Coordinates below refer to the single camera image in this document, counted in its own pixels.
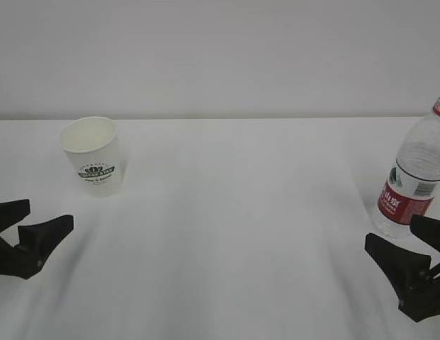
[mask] paper cup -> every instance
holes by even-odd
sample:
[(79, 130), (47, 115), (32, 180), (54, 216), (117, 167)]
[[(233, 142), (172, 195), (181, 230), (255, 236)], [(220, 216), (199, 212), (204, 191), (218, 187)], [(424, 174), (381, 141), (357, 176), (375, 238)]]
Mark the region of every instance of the paper cup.
[(117, 129), (111, 119), (86, 117), (61, 131), (63, 150), (87, 193), (106, 197), (122, 183)]

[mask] water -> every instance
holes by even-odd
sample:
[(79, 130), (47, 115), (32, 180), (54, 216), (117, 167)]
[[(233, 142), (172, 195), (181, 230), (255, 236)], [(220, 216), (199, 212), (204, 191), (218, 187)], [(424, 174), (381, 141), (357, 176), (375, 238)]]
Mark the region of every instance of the water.
[[(407, 142), (397, 153), (400, 167), (411, 174), (428, 181), (440, 180), (440, 146), (427, 142)], [(385, 217), (377, 205), (374, 207), (372, 222), (383, 234), (403, 238), (410, 234), (407, 225), (399, 225)]]

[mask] white table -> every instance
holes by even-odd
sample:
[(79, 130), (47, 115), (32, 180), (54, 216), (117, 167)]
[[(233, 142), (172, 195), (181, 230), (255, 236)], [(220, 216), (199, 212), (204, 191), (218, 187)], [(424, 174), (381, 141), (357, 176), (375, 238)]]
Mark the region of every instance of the white table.
[(118, 121), (125, 179), (104, 199), (76, 184), (67, 122), (0, 121), (0, 202), (29, 198), (23, 224), (75, 216), (41, 273), (0, 276), (0, 339), (440, 339), (363, 250), (416, 121)]

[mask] cup rim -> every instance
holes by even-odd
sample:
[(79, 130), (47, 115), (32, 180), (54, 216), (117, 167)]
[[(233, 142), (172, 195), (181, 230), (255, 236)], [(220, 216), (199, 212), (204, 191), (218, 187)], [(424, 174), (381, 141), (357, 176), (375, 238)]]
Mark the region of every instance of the cup rim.
[[(100, 147), (94, 147), (92, 149), (86, 149), (86, 150), (79, 151), (79, 150), (73, 150), (73, 149), (70, 149), (68, 147), (65, 147), (64, 144), (62, 143), (62, 134), (64, 133), (64, 131), (66, 129), (68, 129), (70, 126), (78, 124), (79, 122), (81, 122), (83, 120), (90, 120), (90, 119), (101, 119), (101, 120), (108, 121), (108, 123), (111, 123), (113, 125), (113, 127), (114, 127), (114, 133), (111, 136), (111, 138), (105, 144), (101, 145)], [(83, 117), (83, 118), (80, 118), (80, 119), (76, 119), (73, 122), (71, 122), (70, 124), (68, 124), (67, 126), (65, 126), (62, 129), (62, 131), (60, 132), (59, 141), (60, 141), (62, 149), (64, 151), (66, 151), (66, 152), (70, 152), (71, 154), (88, 154), (89, 152), (94, 152), (94, 151), (103, 149), (104, 147), (107, 147), (116, 138), (117, 134), (118, 134), (118, 128), (117, 128), (117, 126), (115, 125), (115, 123), (113, 122), (112, 119), (109, 119), (107, 117), (101, 117), (99, 115), (93, 115), (93, 116), (89, 116), (89, 117)]]

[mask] white wall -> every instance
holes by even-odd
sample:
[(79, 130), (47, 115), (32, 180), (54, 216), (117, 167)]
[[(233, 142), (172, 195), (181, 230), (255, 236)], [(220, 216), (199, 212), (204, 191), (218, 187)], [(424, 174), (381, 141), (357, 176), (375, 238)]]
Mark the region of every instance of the white wall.
[(440, 0), (0, 0), (0, 118), (417, 115)]

